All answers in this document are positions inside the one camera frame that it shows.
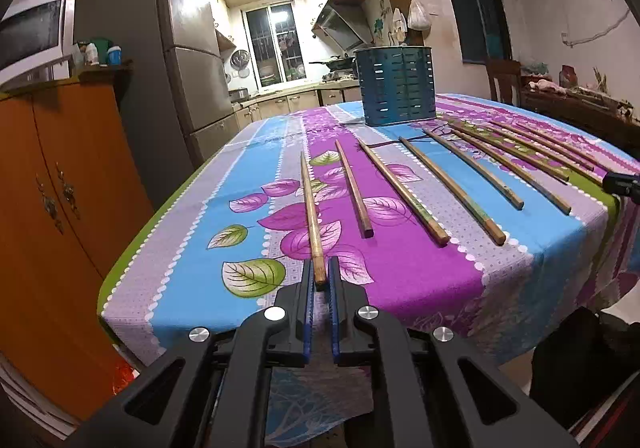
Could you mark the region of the wooden chopstick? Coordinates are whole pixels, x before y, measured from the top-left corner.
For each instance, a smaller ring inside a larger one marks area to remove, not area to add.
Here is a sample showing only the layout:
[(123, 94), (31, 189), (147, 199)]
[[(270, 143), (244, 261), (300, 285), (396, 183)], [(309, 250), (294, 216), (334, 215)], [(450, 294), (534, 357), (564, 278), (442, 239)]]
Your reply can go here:
[(408, 139), (399, 138), (401, 145), (407, 148), (424, 166), (426, 166), (457, 198), (457, 200), (474, 217), (474, 220), (487, 232), (488, 236), (496, 246), (503, 246), (506, 242), (506, 235), (489, 217), (489, 215), (434, 161), (425, 153), (410, 144)]
[(492, 150), (488, 145), (483, 145), (479, 139), (463, 133), (461, 130), (458, 130), (457, 127), (453, 127), (451, 131), (481, 152), (484, 152), (486, 156), (490, 156), (491, 159), (494, 159), (500, 165), (507, 168), (514, 175), (518, 176), (523, 182), (529, 184), (529, 186), (533, 187), (553, 205), (555, 205), (564, 215), (570, 215), (570, 212), (572, 212), (572, 207), (566, 201), (554, 194), (551, 190), (549, 190), (545, 186), (542, 186), (540, 182), (537, 182), (536, 179), (534, 179), (528, 171), (524, 170), (524, 168), (520, 168), (516, 164), (513, 164), (510, 160), (506, 159), (501, 154), (496, 153), (495, 150)]
[(582, 175), (582, 177), (589, 179), (590, 182), (593, 182), (597, 186), (599, 187), (603, 186), (602, 179), (600, 179), (600, 177), (598, 177), (596, 174), (591, 173), (586, 168), (583, 168), (577, 162), (570, 160), (570, 158), (565, 154), (553, 151), (549, 147), (545, 147), (541, 145), (539, 142), (536, 142), (536, 140), (522, 137), (512, 132), (508, 132), (507, 130), (502, 130), (501, 128), (498, 128), (495, 126), (492, 126), (490, 129), (504, 138), (511, 139), (522, 146), (528, 147), (529, 149), (532, 149), (540, 154), (543, 154), (544, 156), (548, 156), (548, 158), (550, 158), (552, 161), (555, 161), (556, 163), (559, 163), (565, 166), (566, 168), (569, 168), (570, 170), (576, 172), (577, 174)]
[(513, 125), (509, 125), (506, 123), (495, 122), (495, 125), (502, 128), (503, 130), (508, 130), (509, 132), (518, 134), (522, 137), (526, 137), (529, 140), (532, 140), (533, 142), (538, 142), (538, 144), (541, 144), (544, 147), (547, 147), (548, 149), (553, 150), (556, 153), (562, 154), (562, 156), (566, 156), (567, 159), (570, 159), (574, 163), (580, 165), (582, 168), (585, 168), (587, 171), (594, 172), (596, 170), (596, 168), (594, 167), (593, 163), (590, 160), (584, 160), (583, 158), (578, 156), (576, 153), (568, 150), (566, 147), (555, 144), (554, 142), (552, 142), (547, 138), (537, 136), (532, 132), (529, 132), (528, 130), (522, 130), (521, 128), (517, 128)]
[(320, 236), (320, 228), (314, 203), (314, 193), (311, 189), (308, 165), (303, 153), (300, 154), (300, 174), (302, 174), (303, 194), (307, 215), (308, 237), (310, 245), (310, 259), (314, 268), (314, 285), (318, 290), (326, 286), (326, 268)]
[(570, 176), (566, 173), (558, 170), (557, 168), (552, 168), (549, 164), (544, 163), (543, 160), (536, 159), (532, 154), (527, 154), (525, 151), (522, 151), (515, 146), (507, 145), (505, 142), (494, 142), (487, 136), (477, 133), (475, 130), (469, 130), (453, 120), (448, 120), (447, 123), (453, 130), (462, 133), (465, 137), (473, 137), (483, 144), (491, 145), (505, 153), (509, 153), (511, 156), (515, 156), (516, 158), (533, 165), (535, 168), (538, 168), (538, 170), (543, 171), (560, 182), (568, 182), (570, 180)]
[(368, 159), (374, 164), (376, 169), (382, 174), (386, 182), (393, 187), (396, 194), (405, 202), (405, 205), (410, 208), (412, 214), (416, 216), (416, 219), (427, 230), (428, 234), (432, 237), (434, 242), (440, 246), (446, 246), (450, 237), (439, 226), (439, 223), (426, 212), (424, 206), (416, 200), (416, 197), (402, 184), (402, 182), (393, 174), (393, 172), (383, 163), (383, 161), (366, 145), (360, 138), (357, 139), (360, 149), (368, 157)]
[(352, 171), (352, 167), (349, 164), (346, 152), (338, 140), (335, 142), (335, 148), (341, 159), (341, 164), (346, 178), (346, 184), (350, 193), (352, 194), (352, 203), (355, 207), (360, 232), (363, 238), (371, 239), (374, 236), (374, 230), (371, 225), (366, 205), (363, 202), (356, 177), (354, 175), (354, 172)]
[(480, 165), (480, 162), (475, 160), (472, 156), (469, 156), (463, 151), (460, 151), (457, 147), (451, 145), (444, 138), (435, 135), (430, 130), (424, 130), (423, 133), (427, 137), (432, 138), (434, 142), (437, 142), (439, 145), (443, 146), (448, 151), (453, 153), (460, 160), (468, 164), (474, 171), (480, 174), (480, 176), (484, 177), (484, 179), (486, 179), (491, 184), (491, 186), (495, 188), (495, 190), (498, 190), (500, 194), (502, 194), (503, 197), (505, 197), (506, 200), (508, 200), (511, 205), (514, 206), (514, 208), (516, 208), (518, 211), (521, 211), (524, 208), (524, 201), (511, 188), (506, 186), (506, 184), (502, 180), (498, 179), (496, 175), (488, 171), (488, 169), (483, 165)]

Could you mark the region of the kitchen window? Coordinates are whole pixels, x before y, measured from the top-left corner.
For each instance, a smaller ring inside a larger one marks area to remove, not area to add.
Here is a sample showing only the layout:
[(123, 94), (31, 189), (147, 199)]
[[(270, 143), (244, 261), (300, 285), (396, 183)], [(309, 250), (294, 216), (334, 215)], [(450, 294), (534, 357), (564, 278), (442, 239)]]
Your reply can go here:
[(259, 87), (307, 77), (291, 2), (244, 12), (244, 21)]

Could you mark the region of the dark wooden side table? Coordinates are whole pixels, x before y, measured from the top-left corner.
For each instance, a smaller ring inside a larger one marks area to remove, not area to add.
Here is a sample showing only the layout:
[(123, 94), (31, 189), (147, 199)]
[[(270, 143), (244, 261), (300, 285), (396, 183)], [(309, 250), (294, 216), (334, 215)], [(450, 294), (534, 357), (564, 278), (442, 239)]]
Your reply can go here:
[(635, 159), (639, 157), (639, 125), (614, 116), (611, 111), (599, 109), (575, 96), (541, 92), (529, 87), (521, 89), (521, 107), (570, 124), (604, 139)]

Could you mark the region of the colourful floral tablecloth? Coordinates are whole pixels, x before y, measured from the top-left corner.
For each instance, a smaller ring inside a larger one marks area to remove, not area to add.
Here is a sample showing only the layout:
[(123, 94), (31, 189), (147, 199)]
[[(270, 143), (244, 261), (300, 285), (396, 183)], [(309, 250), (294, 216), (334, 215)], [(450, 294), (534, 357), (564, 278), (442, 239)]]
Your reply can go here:
[(195, 327), (270, 307), (314, 253), (409, 327), (447, 327), (497, 362), (639, 277), (639, 212), (606, 194), (631, 156), (471, 96), (373, 127), (360, 102), (250, 124), (130, 243), (100, 290), (105, 330), (142, 364)]

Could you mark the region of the dark wooden chair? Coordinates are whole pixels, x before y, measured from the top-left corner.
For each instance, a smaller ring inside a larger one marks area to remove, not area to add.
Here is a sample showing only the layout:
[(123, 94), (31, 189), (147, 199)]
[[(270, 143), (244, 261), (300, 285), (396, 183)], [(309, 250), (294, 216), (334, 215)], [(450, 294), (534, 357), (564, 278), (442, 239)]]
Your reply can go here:
[(521, 64), (516, 60), (488, 59), (486, 71), (493, 101), (518, 107), (521, 104)]

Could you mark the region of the blue perforated utensil holder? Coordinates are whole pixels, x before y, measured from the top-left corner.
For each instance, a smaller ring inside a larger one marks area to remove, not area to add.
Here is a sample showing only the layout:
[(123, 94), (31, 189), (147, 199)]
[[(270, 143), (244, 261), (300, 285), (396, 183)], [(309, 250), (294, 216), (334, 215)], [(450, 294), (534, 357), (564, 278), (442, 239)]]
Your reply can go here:
[(432, 50), (383, 46), (355, 52), (364, 120), (387, 126), (436, 116)]

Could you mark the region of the orange wooden cabinet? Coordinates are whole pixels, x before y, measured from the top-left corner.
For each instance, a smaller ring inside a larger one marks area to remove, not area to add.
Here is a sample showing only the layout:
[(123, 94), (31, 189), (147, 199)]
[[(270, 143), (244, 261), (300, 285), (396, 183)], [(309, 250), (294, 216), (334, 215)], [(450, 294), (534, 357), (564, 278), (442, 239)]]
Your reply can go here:
[(124, 362), (99, 322), (102, 283), (153, 213), (109, 78), (1, 101), (1, 351), (85, 420)]

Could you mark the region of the white hanging plastic bag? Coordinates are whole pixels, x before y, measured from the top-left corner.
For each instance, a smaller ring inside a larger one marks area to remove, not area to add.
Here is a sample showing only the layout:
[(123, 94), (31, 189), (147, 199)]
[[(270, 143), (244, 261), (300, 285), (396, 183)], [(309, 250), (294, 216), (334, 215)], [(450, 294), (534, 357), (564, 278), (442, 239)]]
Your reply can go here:
[(420, 0), (410, 0), (407, 24), (411, 30), (420, 32), (431, 31), (431, 16)]

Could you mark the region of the steel range hood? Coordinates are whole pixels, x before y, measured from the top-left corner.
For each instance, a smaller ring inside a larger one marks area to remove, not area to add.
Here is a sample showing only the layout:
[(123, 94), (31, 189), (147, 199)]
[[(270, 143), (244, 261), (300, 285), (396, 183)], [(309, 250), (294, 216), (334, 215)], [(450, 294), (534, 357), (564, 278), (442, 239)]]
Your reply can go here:
[(324, 0), (311, 23), (312, 33), (343, 54), (371, 46), (373, 35), (364, 13), (364, 1)]

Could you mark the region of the blue lidded cup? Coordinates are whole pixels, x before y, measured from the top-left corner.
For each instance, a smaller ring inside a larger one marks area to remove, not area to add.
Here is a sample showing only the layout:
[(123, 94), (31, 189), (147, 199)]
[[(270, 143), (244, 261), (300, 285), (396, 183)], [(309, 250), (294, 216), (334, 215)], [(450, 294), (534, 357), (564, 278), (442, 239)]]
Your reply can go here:
[(106, 63), (110, 67), (116, 67), (122, 64), (122, 49), (119, 46), (114, 45), (107, 49)]

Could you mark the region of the white bottle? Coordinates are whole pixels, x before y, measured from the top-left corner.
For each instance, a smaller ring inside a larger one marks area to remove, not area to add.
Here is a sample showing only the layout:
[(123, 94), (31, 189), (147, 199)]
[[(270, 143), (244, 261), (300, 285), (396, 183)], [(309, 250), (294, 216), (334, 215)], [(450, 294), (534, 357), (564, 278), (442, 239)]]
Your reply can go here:
[(96, 44), (90, 42), (85, 47), (85, 63), (88, 66), (98, 66), (100, 64), (100, 56)]

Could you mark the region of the grey refrigerator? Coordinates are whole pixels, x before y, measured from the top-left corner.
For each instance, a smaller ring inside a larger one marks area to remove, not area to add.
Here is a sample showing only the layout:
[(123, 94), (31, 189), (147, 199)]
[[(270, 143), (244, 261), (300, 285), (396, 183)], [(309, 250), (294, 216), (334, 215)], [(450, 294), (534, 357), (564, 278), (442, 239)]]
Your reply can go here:
[(120, 117), (152, 205), (238, 134), (210, 0), (76, 0), (74, 37), (132, 65)]

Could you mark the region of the white microwave oven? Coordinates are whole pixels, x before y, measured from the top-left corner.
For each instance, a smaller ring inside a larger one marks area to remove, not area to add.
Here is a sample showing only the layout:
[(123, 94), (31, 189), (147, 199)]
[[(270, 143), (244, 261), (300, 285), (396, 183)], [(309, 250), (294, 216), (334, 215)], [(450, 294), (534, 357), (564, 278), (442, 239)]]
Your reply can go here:
[(24, 0), (1, 20), (1, 84), (73, 55), (75, 0)]

